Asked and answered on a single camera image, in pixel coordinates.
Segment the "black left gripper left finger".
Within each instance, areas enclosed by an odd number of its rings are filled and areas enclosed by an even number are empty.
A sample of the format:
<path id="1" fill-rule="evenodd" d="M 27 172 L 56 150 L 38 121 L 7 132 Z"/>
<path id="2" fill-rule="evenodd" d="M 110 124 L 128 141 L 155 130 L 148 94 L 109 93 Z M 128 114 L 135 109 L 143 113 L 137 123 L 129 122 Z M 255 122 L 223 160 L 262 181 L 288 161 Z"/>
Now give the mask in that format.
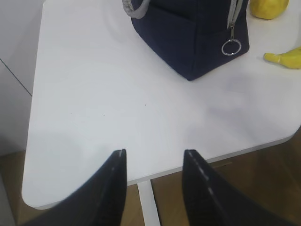
<path id="1" fill-rule="evenodd" d="M 127 153 L 112 152 L 78 190 L 27 226 L 119 226 L 127 194 Z"/>

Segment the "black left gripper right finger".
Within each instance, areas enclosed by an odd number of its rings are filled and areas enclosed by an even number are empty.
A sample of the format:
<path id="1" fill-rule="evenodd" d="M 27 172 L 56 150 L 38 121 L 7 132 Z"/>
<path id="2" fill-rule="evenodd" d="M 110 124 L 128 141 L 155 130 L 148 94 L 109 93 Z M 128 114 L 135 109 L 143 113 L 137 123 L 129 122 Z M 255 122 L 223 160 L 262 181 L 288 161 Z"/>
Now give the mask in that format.
<path id="1" fill-rule="evenodd" d="M 221 175 L 196 151 L 185 150 L 182 194 L 191 226 L 289 226 Z"/>

